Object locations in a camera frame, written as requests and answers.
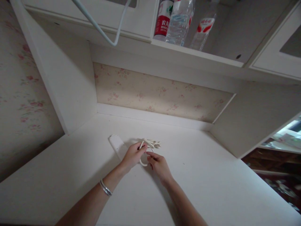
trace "white wire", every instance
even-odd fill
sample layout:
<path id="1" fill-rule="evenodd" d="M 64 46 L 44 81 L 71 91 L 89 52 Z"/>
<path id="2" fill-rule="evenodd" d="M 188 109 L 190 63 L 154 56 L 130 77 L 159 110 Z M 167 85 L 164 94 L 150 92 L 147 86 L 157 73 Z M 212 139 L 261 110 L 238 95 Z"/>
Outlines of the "white wire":
<path id="1" fill-rule="evenodd" d="M 124 9 L 123 9 L 123 12 L 122 12 L 122 15 L 121 15 L 121 19 L 120 19 L 120 22 L 119 22 L 119 27 L 118 27 L 118 30 L 117 30 L 117 34 L 116 34 L 116 37 L 115 37 L 115 41 L 112 42 L 108 36 L 103 32 L 103 30 L 98 26 L 97 22 L 93 19 L 93 17 L 90 15 L 90 13 L 86 10 L 86 8 L 84 7 L 84 5 L 79 1 L 79 0 L 72 0 L 73 3 L 77 6 L 77 8 L 82 12 L 82 14 L 85 15 L 85 17 L 91 22 L 91 24 L 96 28 L 96 30 L 99 31 L 99 33 L 104 37 L 104 39 L 110 43 L 112 46 L 116 46 L 117 43 L 118 43 L 118 40 L 119 40 L 119 35 L 120 35 L 120 30 L 121 30 L 121 25 L 122 25 L 122 21 L 123 21 L 123 18 L 124 18 L 124 15 L 126 13 L 126 10 L 129 6 L 129 4 L 131 3 L 131 0 L 128 0 L 124 6 Z"/>
<path id="2" fill-rule="evenodd" d="M 148 140 L 148 139 L 143 138 L 139 150 L 142 148 L 142 145 L 144 144 L 144 142 L 147 143 L 147 147 L 150 148 L 152 150 L 152 152 L 154 152 L 153 148 L 161 148 L 160 141 L 157 142 L 155 140 Z M 144 167 L 147 166 L 147 164 L 144 164 L 141 161 L 141 159 L 140 159 L 140 164 Z"/>

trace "wallpaper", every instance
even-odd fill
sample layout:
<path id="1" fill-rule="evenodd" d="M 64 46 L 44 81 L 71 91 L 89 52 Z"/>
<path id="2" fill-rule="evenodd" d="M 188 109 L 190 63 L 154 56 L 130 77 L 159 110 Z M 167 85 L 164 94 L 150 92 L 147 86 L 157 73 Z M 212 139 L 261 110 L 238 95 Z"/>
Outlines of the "wallpaper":
<path id="1" fill-rule="evenodd" d="M 232 93 L 94 63 L 97 101 L 213 122 Z"/>
<path id="2" fill-rule="evenodd" d="M 0 1 L 0 181 L 64 132 L 11 5 Z"/>

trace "water bottle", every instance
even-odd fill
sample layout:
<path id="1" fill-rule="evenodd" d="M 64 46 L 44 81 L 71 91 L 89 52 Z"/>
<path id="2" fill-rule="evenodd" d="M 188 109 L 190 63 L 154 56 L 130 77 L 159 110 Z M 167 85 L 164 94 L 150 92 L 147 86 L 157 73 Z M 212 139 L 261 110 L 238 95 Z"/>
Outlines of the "water bottle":
<path id="1" fill-rule="evenodd" d="M 160 0 L 154 39 L 165 41 L 174 0 Z"/>
<path id="2" fill-rule="evenodd" d="M 209 32 L 215 22 L 216 7 L 218 3 L 219 0 L 209 1 L 209 10 L 202 16 L 202 19 L 197 28 L 197 32 L 195 33 L 190 44 L 190 49 L 202 51 L 204 44 L 208 38 Z"/>
<path id="3" fill-rule="evenodd" d="M 175 0 L 166 42 L 183 46 L 193 17 L 195 0 Z"/>

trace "white power strip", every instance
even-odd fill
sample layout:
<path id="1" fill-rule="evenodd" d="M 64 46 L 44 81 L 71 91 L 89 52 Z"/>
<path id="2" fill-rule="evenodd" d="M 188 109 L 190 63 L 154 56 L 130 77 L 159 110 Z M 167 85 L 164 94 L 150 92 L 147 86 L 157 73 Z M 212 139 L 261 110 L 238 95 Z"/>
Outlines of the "white power strip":
<path id="1" fill-rule="evenodd" d="M 121 161 L 124 158 L 128 147 L 123 143 L 122 139 L 118 135 L 111 135 L 109 137 L 109 141 Z"/>

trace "hand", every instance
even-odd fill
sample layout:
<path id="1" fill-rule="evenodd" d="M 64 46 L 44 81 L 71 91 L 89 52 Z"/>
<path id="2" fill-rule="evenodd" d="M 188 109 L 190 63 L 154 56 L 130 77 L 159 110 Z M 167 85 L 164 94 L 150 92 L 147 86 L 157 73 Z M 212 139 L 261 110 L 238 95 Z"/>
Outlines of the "hand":
<path id="1" fill-rule="evenodd" d="M 172 174 L 169 170 L 165 158 L 153 152 L 146 152 L 146 153 L 150 155 L 147 157 L 147 160 L 151 164 L 152 169 L 156 172 L 156 174 L 160 178 L 163 186 L 166 186 L 168 183 L 173 181 Z"/>
<path id="2" fill-rule="evenodd" d="M 123 166 L 126 173 L 130 171 L 131 168 L 133 168 L 140 160 L 143 153 L 147 150 L 147 144 L 144 144 L 140 150 L 141 142 L 138 142 L 136 144 L 133 144 L 129 147 L 127 150 L 123 160 L 120 163 L 120 166 Z"/>

